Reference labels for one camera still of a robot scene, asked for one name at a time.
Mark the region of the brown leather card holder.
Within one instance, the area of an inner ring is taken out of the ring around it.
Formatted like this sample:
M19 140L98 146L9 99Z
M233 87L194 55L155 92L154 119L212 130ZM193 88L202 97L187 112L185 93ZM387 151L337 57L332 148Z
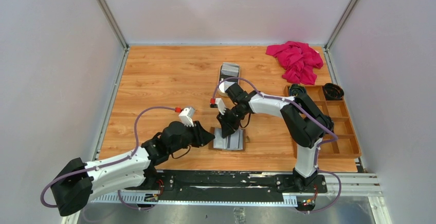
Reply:
M209 143L208 148L216 151L242 152L246 148L246 132L244 129L238 129L234 134L222 137L222 130L218 127L212 127L210 132L215 135L215 139Z

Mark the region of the beige oval card tray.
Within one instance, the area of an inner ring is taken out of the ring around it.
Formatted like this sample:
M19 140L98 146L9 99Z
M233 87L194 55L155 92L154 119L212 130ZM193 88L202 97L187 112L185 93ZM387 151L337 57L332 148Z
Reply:
M219 74L220 85L218 87L217 93L223 97L228 97L225 93L225 90L233 83L239 83L239 81L240 80L238 79L238 77L224 76L224 78L222 78L222 76Z

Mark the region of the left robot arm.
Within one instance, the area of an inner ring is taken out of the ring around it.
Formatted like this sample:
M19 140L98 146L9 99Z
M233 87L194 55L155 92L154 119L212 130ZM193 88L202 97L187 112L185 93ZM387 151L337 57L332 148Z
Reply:
M214 134L198 121L193 126L173 121L162 132L127 153L89 162L72 159L50 186L56 208L64 217L107 193L137 186L153 189L158 178L154 173L155 166L167 161L178 150L203 147L214 139Z

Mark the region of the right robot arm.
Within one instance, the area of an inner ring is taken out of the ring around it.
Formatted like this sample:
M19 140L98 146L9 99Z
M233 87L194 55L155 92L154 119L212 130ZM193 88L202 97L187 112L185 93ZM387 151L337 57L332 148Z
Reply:
M326 134L333 135L332 119L306 93L291 97L270 96L255 90L248 93L238 83L230 85L225 93L234 107L229 109L215 102L221 137L226 139L235 134L245 116L267 114L282 118L297 144L297 162L291 179L281 180L278 189L306 192L312 188L318 176L318 149Z

